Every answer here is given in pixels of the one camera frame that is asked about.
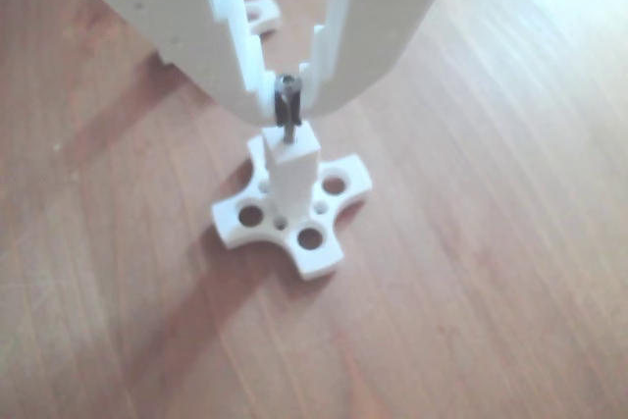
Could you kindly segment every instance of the wood grain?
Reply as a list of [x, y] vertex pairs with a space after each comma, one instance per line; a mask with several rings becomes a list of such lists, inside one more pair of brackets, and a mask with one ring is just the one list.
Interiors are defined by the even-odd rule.
[[[267, 63], [325, 0], [279, 0]], [[99, 0], [0, 0], [0, 417], [628, 417], [628, 0], [438, 0], [315, 123], [372, 198], [301, 282], [208, 208], [249, 128]]]

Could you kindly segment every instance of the white 3d printed part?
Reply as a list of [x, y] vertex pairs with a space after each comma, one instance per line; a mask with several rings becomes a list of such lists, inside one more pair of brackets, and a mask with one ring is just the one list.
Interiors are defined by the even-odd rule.
[[[371, 179], [356, 155], [319, 163], [320, 145], [307, 122], [297, 130], [294, 144], [285, 144], [283, 137], [282, 130], [266, 128], [248, 141], [251, 180], [239, 194], [216, 203], [212, 215], [227, 248], [273, 242], [309, 280], [330, 273], [342, 260], [334, 220], [366, 197]], [[329, 193], [325, 181], [342, 185]], [[242, 218], [247, 212], [254, 216], [251, 221]]]
[[[150, 39], [165, 61], [236, 116], [258, 127], [282, 120], [276, 75], [265, 69], [258, 37], [278, 25], [279, 10], [272, 0], [246, 5], [244, 0], [105, 1]], [[251, 183], [213, 207], [227, 247], [273, 241], [292, 256], [306, 279], [328, 273], [342, 258], [334, 218], [371, 188], [368, 174], [356, 156], [319, 165], [319, 144], [306, 124], [296, 130], [294, 143], [286, 142], [299, 115], [329, 114], [387, 73], [433, 1], [329, 0], [325, 24], [314, 27], [311, 59], [299, 66], [299, 111], [295, 117], [287, 111], [289, 132], [283, 140], [281, 130], [264, 129], [251, 140]], [[250, 21], [247, 14], [257, 19]], [[344, 181], [343, 193], [330, 196], [321, 189], [328, 176]], [[240, 220], [246, 206], [262, 213], [254, 227]], [[299, 243], [299, 235], [308, 230], [321, 237], [315, 249]]]

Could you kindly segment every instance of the white plastic bracket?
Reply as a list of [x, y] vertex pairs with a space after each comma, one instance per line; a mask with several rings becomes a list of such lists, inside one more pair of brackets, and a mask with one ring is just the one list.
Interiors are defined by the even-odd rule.
[[[372, 183], [357, 155], [319, 163], [320, 145], [307, 122], [297, 130], [295, 143], [285, 144], [283, 137], [282, 129], [266, 128], [248, 141], [250, 182], [211, 211], [228, 249], [270, 241], [288, 253], [302, 279], [310, 280], [332, 272], [342, 260], [334, 221], [344, 208], [365, 199]], [[341, 181], [337, 194], [324, 189], [330, 180]], [[243, 221], [249, 210], [257, 218]]]
[[282, 25], [282, 11], [275, 0], [247, 0], [244, 8], [251, 34], [270, 33]]

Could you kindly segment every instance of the mounting hole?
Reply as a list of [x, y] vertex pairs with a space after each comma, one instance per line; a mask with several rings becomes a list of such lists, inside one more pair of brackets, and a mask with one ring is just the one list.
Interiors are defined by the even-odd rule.
[[302, 230], [297, 237], [298, 245], [307, 250], [318, 249], [323, 243], [323, 235], [314, 228]]
[[243, 226], [255, 228], [264, 219], [264, 212], [257, 206], [248, 205], [239, 210], [237, 218]]
[[258, 185], [259, 191], [262, 193], [268, 193], [270, 191], [270, 187], [268, 181], [261, 181]]
[[246, 20], [251, 23], [259, 20], [261, 17], [259, 10], [247, 10], [246, 11]]
[[324, 215], [329, 209], [330, 207], [325, 201], [317, 201], [316, 203], [314, 203], [314, 212], [317, 215]]
[[346, 183], [340, 177], [327, 177], [323, 180], [323, 189], [329, 195], [340, 195], [346, 190]]
[[273, 226], [279, 231], [283, 231], [288, 227], [288, 220], [284, 216], [276, 216], [273, 220]]

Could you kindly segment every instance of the white foot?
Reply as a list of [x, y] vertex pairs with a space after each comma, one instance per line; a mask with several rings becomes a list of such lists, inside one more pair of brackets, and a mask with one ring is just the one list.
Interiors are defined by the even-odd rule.
[[[332, 272], [343, 254], [334, 233], [334, 220], [347, 206], [363, 200], [372, 188], [368, 171], [357, 155], [318, 165], [318, 180], [305, 214], [288, 218], [278, 211], [269, 193], [264, 138], [248, 141], [253, 175], [239, 194], [212, 206], [216, 230], [229, 249], [256, 240], [267, 240], [290, 255], [305, 280]], [[328, 183], [340, 187], [332, 188]]]

